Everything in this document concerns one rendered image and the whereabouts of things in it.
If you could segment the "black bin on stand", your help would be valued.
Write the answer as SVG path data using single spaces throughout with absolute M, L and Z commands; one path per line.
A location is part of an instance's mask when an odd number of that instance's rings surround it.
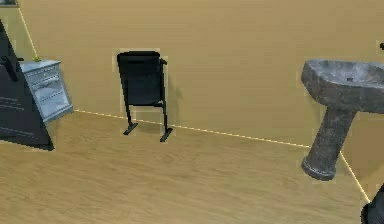
M 164 122 L 160 141 L 165 142 L 173 131 L 168 127 L 166 109 L 164 66 L 167 61 L 156 51 L 128 51 L 117 55 L 117 64 L 128 121 L 123 134 L 129 135 L 137 127 L 137 123 L 132 122 L 131 106 L 159 107 Z

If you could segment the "pale blue drawer cabinet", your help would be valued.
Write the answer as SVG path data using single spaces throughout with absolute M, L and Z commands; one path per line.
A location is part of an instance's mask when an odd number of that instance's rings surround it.
M 20 67 L 45 123 L 73 112 L 60 61 L 21 62 Z

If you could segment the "black round object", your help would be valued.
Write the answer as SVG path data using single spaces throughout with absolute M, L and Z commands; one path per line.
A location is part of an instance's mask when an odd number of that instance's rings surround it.
M 384 224 L 384 183 L 361 210 L 361 224 Z

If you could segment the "grey stone pedestal sink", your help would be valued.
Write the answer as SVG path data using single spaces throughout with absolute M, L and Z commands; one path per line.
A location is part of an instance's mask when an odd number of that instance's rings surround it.
M 336 162 L 358 112 L 384 114 L 384 64 L 310 59 L 301 81 L 309 95 L 326 107 L 303 171 L 321 181 L 336 174 Z

